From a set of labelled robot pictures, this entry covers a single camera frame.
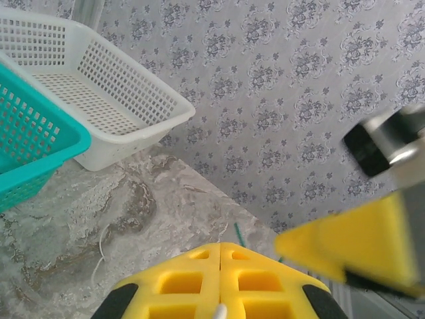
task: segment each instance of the white cable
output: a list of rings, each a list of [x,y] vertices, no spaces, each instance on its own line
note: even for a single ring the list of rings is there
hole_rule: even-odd
[[[100,232],[100,238],[99,238],[99,251],[100,251],[100,254],[101,254],[101,256],[102,256],[102,257],[100,257],[100,259],[99,259],[99,261],[98,261],[98,263],[97,263],[96,267],[94,267],[94,270],[93,270],[93,272],[92,272],[92,276],[90,277],[90,283],[92,284],[92,289],[94,289],[94,275],[95,275],[95,274],[96,274],[96,272],[98,271],[98,268],[99,268],[99,266],[100,266],[100,263],[101,263],[102,261],[106,261],[106,260],[105,260],[104,252],[103,252],[103,250],[102,250],[102,238],[103,238],[103,236],[104,236],[104,233],[105,233],[106,229],[108,229],[108,227],[109,227],[109,224],[108,224],[105,228],[103,228],[103,229],[102,229],[102,231]]]
[[[215,314],[212,319],[226,319],[227,318],[227,307],[225,304],[219,304],[215,310]]]
[[[100,238],[99,238],[99,251],[100,251],[100,254],[103,257],[103,259],[105,259],[105,255],[104,255],[104,252],[102,250],[102,237],[104,236],[104,233],[105,233],[106,229],[108,229],[108,227],[109,227],[109,224],[107,224],[106,227],[102,229],[102,231],[100,232]]]

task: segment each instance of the wall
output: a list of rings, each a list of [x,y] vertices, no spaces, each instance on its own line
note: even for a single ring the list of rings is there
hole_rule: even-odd
[[[0,7],[28,10],[57,17],[71,18],[74,0],[0,0]]]
[[[163,143],[276,231],[392,189],[341,147],[425,97],[420,0],[106,1],[99,32],[197,108]]]

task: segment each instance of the gray marble surface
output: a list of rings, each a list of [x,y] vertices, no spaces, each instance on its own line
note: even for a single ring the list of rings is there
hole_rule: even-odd
[[[124,277],[237,243],[235,221],[248,248],[276,258],[273,230],[160,146],[96,173],[69,161],[0,215],[0,318],[89,318]]]

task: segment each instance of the plastic basket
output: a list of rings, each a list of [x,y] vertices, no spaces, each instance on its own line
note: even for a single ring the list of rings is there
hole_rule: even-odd
[[[162,80],[74,21],[2,9],[0,51],[0,60],[88,129],[92,145],[76,160],[91,171],[158,142],[195,114]]]
[[[89,146],[82,125],[0,64],[0,213]]]

